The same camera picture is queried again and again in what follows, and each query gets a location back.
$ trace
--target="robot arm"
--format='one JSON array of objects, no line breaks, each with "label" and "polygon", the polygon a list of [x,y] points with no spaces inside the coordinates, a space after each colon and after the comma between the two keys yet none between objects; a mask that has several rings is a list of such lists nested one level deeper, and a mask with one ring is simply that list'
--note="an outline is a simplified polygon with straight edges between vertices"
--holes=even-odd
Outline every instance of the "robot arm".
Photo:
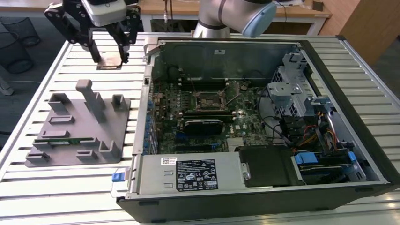
[{"label": "robot arm", "polygon": [[[49,5],[44,15],[57,28],[69,43],[78,43],[89,51],[93,61],[102,63],[96,42],[92,39],[92,28],[105,28],[113,37],[120,52],[117,65],[128,62],[129,45],[136,43],[137,27],[140,23],[140,7],[126,5],[137,3],[138,0],[62,0],[61,4]],[[78,29],[72,25],[66,14],[80,23]],[[129,33],[121,29],[121,23],[126,25]]]},{"label": "robot arm", "polygon": [[[140,7],[132,5],[138,0],[62,0],[61,4],[49,5],[44,14],[69,43],[78,43],[89,51],[93,61],[102,68],[120,68],[128,62],[129,45],[136,43],[140,23]],[[65,14],[80,23],[77,29]],[[196,38],[229,38],[229,28],[254,38],[268,28],[276,14],[272,0],[201,0]],[[125,34],[120,24],[129,28]],[[120,61],[101,58],[92,28],[102,27],[113,37],[120,52]]]},{"label": "robot arm", "polygon": [[272,0],[201,0],[196,38],[228,38],[229,28],[256,38],[276,14]]}]

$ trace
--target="metal frame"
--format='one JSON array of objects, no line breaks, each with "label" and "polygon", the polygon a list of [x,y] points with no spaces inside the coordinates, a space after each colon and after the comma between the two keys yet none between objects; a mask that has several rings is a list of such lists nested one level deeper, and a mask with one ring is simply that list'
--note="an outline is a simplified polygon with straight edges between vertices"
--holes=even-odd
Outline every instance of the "metal frame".
[{"label": "metal frame", "polygon": [[[80,46],[65,44],[54,64],[44,78],[38,91],[21,116],[14,132],[0,153],[0,219],[1,224],[85,224],[138,225],[133,218],[118,208],[110,197],[110,175],[117,168],[130,165],[132,144],[140,98],[138,83],[142,80],[142,46],[146,37],[189,37],[182,33],[141,33],[138,41],[130,47],[130,59],[121,71],[112,74],[96,71],[90,54]],[[117,52],[112,37],[105,32],[94,32],[100,51]],[[265,35],[260,38],[309,40],[316,52],[336,79],[364,123],[372,132],[394,167],[400,170],[400,109],[398,102],[389,89],[380,85],[380,78],[370,72],[361,58],[345,46],[345,41],[334,37],[310,37],[294,35]],[[321,88],[317,77],[316,87]],[[40,131],[40,121],[48,110],[44,100],[57,90],[73,90],[70,84],[77,79],[92,79],[93,88],[101,96],[122,93],[133,99],[130,121],[126,127],[125,147],[118,164],[98,166],[53,167],[32,170],[21,165],[34,134]],[[117,191],[125,192],[126,184],[117,183]],[[350,202],[334,210],[298,212],[250,217],[230,217],[202,221],[178,222],[182,225],[200,224],[396,224],[400,218],[400,195],[397,192],[368,197]]]}]

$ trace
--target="warning label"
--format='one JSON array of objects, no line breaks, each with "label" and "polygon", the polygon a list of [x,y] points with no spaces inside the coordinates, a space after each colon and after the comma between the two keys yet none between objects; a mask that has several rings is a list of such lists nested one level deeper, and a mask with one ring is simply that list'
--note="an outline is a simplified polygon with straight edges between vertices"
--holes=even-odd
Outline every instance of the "warning label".
[{"label": "warning label", "polygon": [[178,191],[218,189],[213,159],[176,161],[176,189]]}]

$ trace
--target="blue latch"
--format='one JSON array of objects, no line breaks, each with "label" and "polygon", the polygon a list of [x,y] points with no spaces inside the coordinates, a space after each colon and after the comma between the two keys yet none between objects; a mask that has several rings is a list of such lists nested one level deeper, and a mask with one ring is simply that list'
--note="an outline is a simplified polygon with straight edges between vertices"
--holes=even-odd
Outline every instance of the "blue latch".
[{"label": "blue latch", "polygon": [[294,155],[296,163],[305,164],[305,163],[318,163],[317,158],[312,152],[300,152]]},{"label": "blue latch", "polygon": [[125,173],[124,172],[113,173],[110,180],[112,180],[112,182],[124,182],[125,181]]},{"label": "blue latch", "polygon": [[352,162],[357,161],[356,154],[352,151],[348,152],[348,156]]}]

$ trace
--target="black wire basket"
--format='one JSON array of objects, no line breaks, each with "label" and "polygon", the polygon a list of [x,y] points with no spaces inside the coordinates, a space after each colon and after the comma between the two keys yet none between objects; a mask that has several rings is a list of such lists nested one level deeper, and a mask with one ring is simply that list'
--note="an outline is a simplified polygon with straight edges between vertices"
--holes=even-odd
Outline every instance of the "black wire basket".
[{"label": "black wire basket", "polygon": [[29,18],[0,17],[0,23],[8,32],[16,33],[25,47],[37,45],[40,37]]},{"label": "black wire basket", "polygon": [[16,33],[0,33],[0,65],[12,74],[22,73],[33,67],[32,58]]}]

